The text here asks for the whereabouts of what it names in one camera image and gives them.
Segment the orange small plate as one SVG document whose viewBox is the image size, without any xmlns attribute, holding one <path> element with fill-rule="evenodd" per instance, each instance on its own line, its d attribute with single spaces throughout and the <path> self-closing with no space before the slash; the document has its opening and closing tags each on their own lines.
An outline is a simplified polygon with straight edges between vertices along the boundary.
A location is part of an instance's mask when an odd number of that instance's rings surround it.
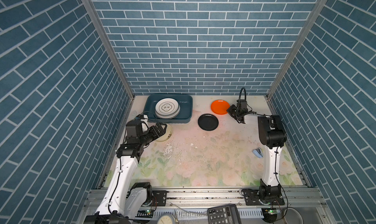
<svg viewBox="0 0 376 224">
<path fill-rule="evenodd" d="M 211 111 L 218 115 L 227 114 L 227 110 L 230 108 L 230 104 L 225 100 L 215 100 L 211 104 Z"/>
</svg>

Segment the white plate cloud emblem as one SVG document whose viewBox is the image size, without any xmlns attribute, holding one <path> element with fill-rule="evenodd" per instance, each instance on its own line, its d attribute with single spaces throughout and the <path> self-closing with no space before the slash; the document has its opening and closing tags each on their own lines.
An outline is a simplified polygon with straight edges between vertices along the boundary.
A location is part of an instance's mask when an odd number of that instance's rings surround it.
<svg viewBox="0 0 376 224">
<path fill-rule="evenodd" d="M 179 103 L 175 99 L 164 98 L 156 103 L 155 111 L 162 116 L 168 116 L 175 113 L 178 107 Z"/>
</svg>

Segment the white plate orange sunburst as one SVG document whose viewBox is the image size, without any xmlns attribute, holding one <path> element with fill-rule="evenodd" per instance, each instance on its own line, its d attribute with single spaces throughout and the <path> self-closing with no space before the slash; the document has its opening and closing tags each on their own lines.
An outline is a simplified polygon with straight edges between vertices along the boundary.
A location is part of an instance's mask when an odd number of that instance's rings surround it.
<svg viewBox="0 0 376 224">
<path fill-rule="evenodd" d="M 162 115 L 160 113 L 158 113 L 157 111 L 155 111 L 155 114 L 158 118 L 160 119 L 173 119 L 175 118 L 178 114 L 180 113 L 180 108 L 178 108 L 175 112 L 169 114 L 169 115 Z"/>
</svg>

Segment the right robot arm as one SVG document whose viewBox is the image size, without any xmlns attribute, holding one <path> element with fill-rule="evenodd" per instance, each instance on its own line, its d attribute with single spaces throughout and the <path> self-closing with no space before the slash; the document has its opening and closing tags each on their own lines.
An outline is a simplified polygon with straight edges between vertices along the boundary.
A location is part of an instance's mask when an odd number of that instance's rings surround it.
<svg viewBox="0 0 376 224">
<path fill-rule="evenodd" d="M 246 100 L 237 100 L 236 105 L 231 105 L 227 112 L 239 123 L 247 124 L 248 116 L 258 117 L 259 140 L 265 146 L 264 172 L 260 179 L 258 191 L 259 199 L 280 197 L 282 186 L 279 181 L 280 156 L 287 140 L 287 132 L 279 115 L 261 115 L 248 110 Z"/>
</svg>

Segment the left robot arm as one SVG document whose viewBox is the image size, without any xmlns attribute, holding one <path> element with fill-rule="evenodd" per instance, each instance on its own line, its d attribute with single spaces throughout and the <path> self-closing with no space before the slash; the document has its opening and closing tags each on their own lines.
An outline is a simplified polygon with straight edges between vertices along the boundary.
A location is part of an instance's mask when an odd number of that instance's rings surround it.
<svg viewBox="0 0 376 224">
<path fill-rule="evenodd" d="M 144 149 L 166 134 L 167 124 L 149 126 L 145 115 L 138 115 L 125 126 L 123 143 L 116 151 L 115 174 L 106 194 L 93 215 L 86 216 L 85 224 L 144 224 L 136 216 L 145 203 L 153 203 L 149 182 L 130 183 Z"/>
</svg>

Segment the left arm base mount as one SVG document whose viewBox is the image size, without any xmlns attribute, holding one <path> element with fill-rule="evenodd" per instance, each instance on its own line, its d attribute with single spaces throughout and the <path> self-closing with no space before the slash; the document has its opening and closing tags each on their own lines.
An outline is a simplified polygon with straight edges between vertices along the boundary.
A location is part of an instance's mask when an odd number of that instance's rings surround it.
<svg viewBox="0 0 376 224">
<path fill-rule="evenodd" d="M 165 206 L 167 200 L 167 191 L 166 190 L 153 190 L 147 191 L 147 200 L 143 206 Z"/>
</svg>

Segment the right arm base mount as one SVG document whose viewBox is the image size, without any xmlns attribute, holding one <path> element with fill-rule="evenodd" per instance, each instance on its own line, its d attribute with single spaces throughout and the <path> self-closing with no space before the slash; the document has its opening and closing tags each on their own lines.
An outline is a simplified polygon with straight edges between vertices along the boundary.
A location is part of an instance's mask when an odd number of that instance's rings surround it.
<svg viewBox="0 0 376 224">
<path fill-rule="evenodd" d="M 282 206 L 286 204 L 281 191 L 272 191 L 271 193 L 268 193 L 267 191 L 254 189 L 242 189 L 240 193 L 244 197 L 247 206 L 272 204 L 279 204 Z"/>
</svg>

